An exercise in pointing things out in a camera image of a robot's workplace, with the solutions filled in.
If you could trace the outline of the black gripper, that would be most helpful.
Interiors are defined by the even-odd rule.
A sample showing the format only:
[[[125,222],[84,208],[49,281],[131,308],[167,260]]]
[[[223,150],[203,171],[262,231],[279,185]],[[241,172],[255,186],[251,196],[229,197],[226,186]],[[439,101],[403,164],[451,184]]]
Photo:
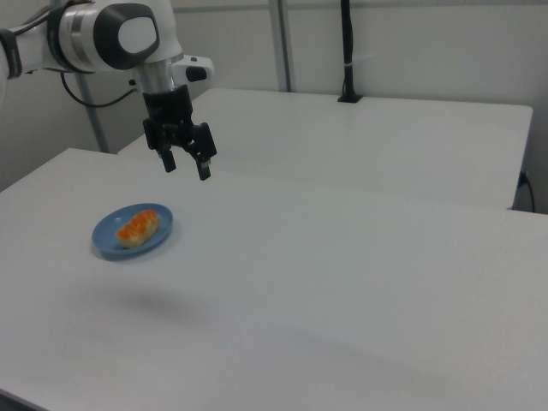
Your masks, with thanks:
[[[170,173],[176,169],[171,147],[178,146],[195,160],[200,180],[209,179],[211,158],[217,154],[217,148],[209,125],[193,121],[194,108],[188,86],[164,93],[145,93],[143,97],[148,111],[143,121],[146,141],[162,159],[165,171]]]

